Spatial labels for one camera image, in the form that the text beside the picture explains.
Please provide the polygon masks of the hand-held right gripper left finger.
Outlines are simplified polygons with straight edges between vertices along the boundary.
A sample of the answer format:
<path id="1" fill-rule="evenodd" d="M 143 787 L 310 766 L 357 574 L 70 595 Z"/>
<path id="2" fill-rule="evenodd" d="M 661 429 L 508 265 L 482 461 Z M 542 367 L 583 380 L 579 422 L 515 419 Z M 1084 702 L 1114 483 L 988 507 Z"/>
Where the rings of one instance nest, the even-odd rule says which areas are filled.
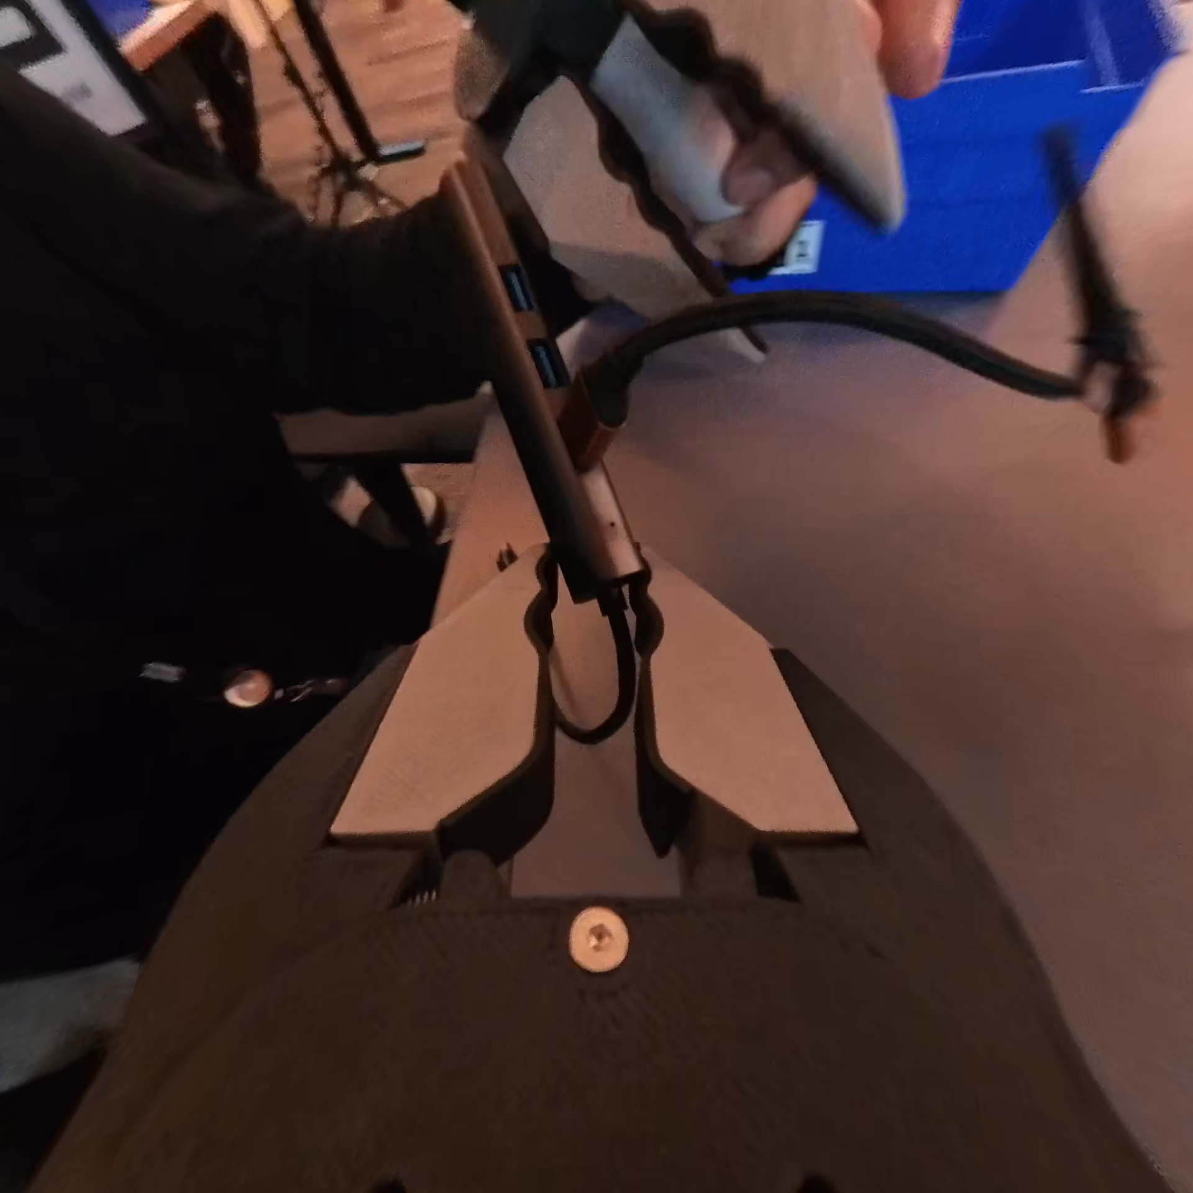
<path id="1" fill-rule="evenodd" d="M 344 847 L 512 861 L 554 804 L 557 567 L 530 549 L 430 631 L 332 826 Z"/>

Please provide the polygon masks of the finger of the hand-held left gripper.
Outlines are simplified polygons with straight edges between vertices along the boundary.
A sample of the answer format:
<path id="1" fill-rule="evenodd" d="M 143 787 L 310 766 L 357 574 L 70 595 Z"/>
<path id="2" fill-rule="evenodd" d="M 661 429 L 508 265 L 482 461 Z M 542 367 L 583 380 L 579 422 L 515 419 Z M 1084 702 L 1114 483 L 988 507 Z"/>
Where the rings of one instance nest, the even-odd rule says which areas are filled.
<path id="1" fill-rule="evenodd" d="M 905 216 L 898 131 L 861 3 L 625 3 L 620 120 L 650 186 L 699 226 L 742 215 L 738 145 L 772 130 L 873 226 Z"/>
<path id="2" fill-rule="evenodd" d="M 711 202 L 728 218 L 722 178 L 735 152 L 733 131 L 701 88 L 667 100 L 662 209 L 648 215 L 645 182 L 633 175 L 634 142 L 616 148 L 618 123 L 603 128 L 579 86 L 557 78 L 520 117 L 503 151 L 549 252 L 577 290 L 662 320 L 729 296 L 718 270 L 689 238 L 687 203 Z"/>

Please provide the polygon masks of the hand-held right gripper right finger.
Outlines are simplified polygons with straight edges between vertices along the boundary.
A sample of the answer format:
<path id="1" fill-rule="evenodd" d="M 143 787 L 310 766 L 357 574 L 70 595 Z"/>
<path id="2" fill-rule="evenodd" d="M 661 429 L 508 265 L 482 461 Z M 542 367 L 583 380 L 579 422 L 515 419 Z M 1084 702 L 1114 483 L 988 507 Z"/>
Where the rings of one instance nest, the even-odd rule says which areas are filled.
<path id="1" fill-rule="evenodd" d="M 634 584 L 638 814 L 658 857 L 860 827 L 770 642 L 661 557 Z"/>

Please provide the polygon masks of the blue plastic bin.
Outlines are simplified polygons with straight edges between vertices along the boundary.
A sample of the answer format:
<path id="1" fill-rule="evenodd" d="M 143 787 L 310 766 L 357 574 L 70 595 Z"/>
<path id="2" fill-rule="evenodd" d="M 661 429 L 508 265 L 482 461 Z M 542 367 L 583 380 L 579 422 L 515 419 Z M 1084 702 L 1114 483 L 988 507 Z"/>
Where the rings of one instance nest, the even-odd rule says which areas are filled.
<path id="1" fill-rule="evenodd" d="M 1087 182 L 1184 49 L 1177 3 L 964 2 L 932 94 L 895 100 L 907 213 L 874 232 L 821 189 L 786 257 L 738 294 L 993 294 L 1012 289 L 1059 211 L 1046 141 L 1069 134 Z"/>

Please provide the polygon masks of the dark grey slim usb hub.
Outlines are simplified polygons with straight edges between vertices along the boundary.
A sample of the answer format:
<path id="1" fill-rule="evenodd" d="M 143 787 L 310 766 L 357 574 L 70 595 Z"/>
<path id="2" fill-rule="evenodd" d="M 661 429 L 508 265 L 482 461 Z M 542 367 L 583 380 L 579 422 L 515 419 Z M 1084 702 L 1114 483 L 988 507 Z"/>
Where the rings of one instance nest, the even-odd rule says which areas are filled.
<path id="1" fill-rule="evenodd" d="M 488 381 L 552 556 L 576 604 L 625 608 L 624 591 L 647 574 L 647 563 L 606 466 L 579 465 L 563 435 L 579 418 L 573 375 L 498 196 L 483 168 L 464 158 L 445 172 L 439 198 L 468 262 L 465 297 L 479 313 Z"/>

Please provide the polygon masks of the person's left forearm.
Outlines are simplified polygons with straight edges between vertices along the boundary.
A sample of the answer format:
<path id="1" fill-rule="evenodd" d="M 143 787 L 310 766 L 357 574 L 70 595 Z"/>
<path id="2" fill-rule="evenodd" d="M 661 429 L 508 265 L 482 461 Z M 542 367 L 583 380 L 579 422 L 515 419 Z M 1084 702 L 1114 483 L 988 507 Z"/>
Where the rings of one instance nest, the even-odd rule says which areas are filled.
<path id="1" fill-rule="evenodd" d="M 326 228 L 106 137 L 6 67 L 2 110 L 3 213 L 164 345 L 253 378 L 282 412 L 405 414 L 489 380 L 441 198 Z"/>

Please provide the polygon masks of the person's left hand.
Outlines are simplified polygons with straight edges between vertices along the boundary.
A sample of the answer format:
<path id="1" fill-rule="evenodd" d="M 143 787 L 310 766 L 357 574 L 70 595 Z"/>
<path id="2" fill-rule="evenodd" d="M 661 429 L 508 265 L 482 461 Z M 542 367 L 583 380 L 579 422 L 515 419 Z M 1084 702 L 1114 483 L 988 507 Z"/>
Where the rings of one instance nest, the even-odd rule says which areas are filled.
<path id="1" fill-rule="evenodd" d="M 890 96 L 917 100 L 941 84 L 961 2 L 856 2 L 853 7 Z M 749 267 L 787 246 L 816 199 L 816 181 L 779 132 L 759 130 L 738 138 L 722 191 L 741 213 L 697 226 L 692 242 L 716 265 Z"/>

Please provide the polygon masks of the black tripod stand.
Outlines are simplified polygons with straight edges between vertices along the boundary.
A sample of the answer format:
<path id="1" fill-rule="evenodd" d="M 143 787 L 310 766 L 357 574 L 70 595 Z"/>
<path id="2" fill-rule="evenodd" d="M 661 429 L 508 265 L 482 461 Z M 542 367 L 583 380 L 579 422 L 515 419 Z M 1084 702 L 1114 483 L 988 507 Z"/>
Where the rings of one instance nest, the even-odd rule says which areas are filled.
<path id="1" fill-rule="evenodd" d="M 323 3 L 289 3 L 312 67 L 300 66 L 268 3 L 253 7 L 273 46 L 282 76 L 307 113 L 317 135 L 317 161 L 309 184 L 309 216 L 346 228 L 374 215 L 395 215 L 408 203 L 381 186 L 381 169 L 425 157 L 424 141 L 383 144 L 371 128 L 334 42 Z"/>

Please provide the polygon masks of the person's dark clothing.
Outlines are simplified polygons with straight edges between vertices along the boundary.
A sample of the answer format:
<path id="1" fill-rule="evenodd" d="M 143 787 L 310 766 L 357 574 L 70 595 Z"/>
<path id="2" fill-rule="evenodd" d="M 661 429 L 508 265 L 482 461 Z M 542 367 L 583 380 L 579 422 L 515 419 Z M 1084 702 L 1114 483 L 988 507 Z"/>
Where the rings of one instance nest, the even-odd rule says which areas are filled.
<path id="1" fill-rule="evenodd" d="M 430 627 L 297 472 L 269 392 L 3 434 L 3 980 L 143 951 L 263 776 Z"/>

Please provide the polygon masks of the black framed white sign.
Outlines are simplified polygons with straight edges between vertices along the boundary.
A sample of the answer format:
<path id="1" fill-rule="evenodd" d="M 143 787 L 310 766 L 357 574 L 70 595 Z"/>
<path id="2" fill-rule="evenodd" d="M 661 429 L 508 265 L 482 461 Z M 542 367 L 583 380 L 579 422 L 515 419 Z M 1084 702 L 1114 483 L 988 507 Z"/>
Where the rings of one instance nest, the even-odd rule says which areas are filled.
<path id="1" fill-rule="evenodd" d="M 145 83 L 87 3 L 3 2 L 2 59 L 110 137 L 160 132 Z"/>

